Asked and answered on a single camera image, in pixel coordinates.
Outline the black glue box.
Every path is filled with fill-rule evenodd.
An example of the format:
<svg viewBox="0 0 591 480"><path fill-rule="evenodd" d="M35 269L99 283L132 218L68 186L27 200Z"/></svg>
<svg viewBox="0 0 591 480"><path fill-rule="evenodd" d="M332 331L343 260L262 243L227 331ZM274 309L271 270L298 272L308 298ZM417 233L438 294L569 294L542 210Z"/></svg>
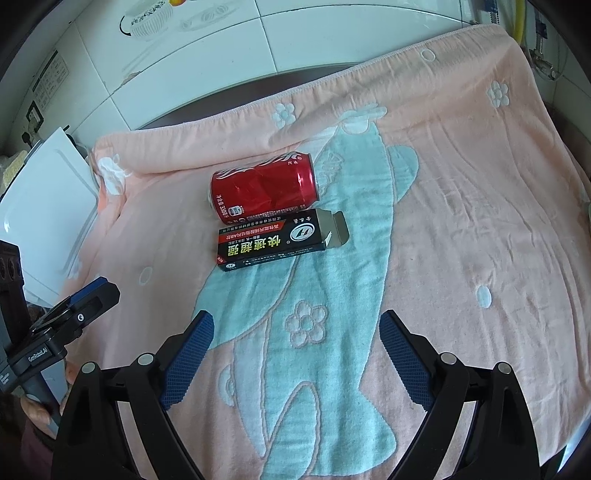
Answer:
<svg viewBox="0 0 591 480"><path fill-rule="evenodd" d="M216 265L228 272L339 248L348 241L349 228L342 211L308 209L221 229Z"/></svg>

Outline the white microwave oven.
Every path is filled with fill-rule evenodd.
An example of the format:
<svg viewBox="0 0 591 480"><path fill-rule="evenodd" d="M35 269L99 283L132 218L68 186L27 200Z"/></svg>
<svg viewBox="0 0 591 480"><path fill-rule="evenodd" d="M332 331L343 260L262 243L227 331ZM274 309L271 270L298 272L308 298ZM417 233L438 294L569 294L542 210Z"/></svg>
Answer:
<svg viewBox="0 0 591 480"><path fill-rule="evenodd" d="M92 169L63 129L27 155L1 197L1 239L19 248L28 302L58 303L66 280L79 269L98 194Z"/></svg>

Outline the yellow gas pipe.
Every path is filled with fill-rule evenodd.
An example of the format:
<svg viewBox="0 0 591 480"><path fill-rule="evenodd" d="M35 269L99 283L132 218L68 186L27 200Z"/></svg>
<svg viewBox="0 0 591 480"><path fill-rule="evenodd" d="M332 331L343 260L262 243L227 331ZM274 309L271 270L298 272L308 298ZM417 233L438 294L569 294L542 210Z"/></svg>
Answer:
<svg viewBox="0 0 591 480"><path fill-rule="evenodd" d="M514 7L515 7L515 17L514 17L512 37L519 45L522 45L523 41L525 40L525 36L526 36L526 16L527 16L526 1L525 0L515 0Z"/></svg>

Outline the crushed red cola can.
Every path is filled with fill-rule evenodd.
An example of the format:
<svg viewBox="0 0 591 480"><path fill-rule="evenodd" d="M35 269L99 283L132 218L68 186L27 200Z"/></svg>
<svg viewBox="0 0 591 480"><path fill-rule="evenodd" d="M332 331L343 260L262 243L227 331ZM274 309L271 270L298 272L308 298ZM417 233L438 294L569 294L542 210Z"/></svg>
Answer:
<svg viewBox="0 0 591 480"><path fill-rule="evenodd" d="M311 156L297 151L216 171L209 185L211 206L226 225L304 210L318 199Z"/></svg>

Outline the pink towel cloth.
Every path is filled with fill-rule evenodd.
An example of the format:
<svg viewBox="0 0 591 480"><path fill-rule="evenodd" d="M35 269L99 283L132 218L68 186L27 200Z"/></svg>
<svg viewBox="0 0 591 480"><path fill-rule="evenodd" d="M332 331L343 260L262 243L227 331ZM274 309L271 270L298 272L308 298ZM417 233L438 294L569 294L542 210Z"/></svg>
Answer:
<svg viewBox="0 0 591 480"><path fill-rule="evenodd" d="M307 152L346 245L222 272L217 170ZM209 479L384 479L423 408L380 315L464 363L512 365L539 458L590 415L590 184L516 42L465 28L196 122L111 134L72 292L118 305L70 361L123 366L200 310L214 338L170 411Z"/></svg>

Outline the wall power socket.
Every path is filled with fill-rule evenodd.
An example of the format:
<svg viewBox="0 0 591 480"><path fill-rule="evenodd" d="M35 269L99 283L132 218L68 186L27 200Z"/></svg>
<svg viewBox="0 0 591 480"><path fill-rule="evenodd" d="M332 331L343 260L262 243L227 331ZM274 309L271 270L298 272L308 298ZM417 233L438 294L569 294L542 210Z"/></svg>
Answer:
<svg viewBox="0 0 591 480"><path fill-rule="evenodd" d="M43 117L42 112L39 109L39 107L37 106L35 101L32 101L30 103L30 106L29 106L27 113L26 113L26 119L27 119L27 124L28 124L28 127L27 127L28 131L33 132L33 133L38 133L40 130L40 127L44 123L44 117Z"/></svg>

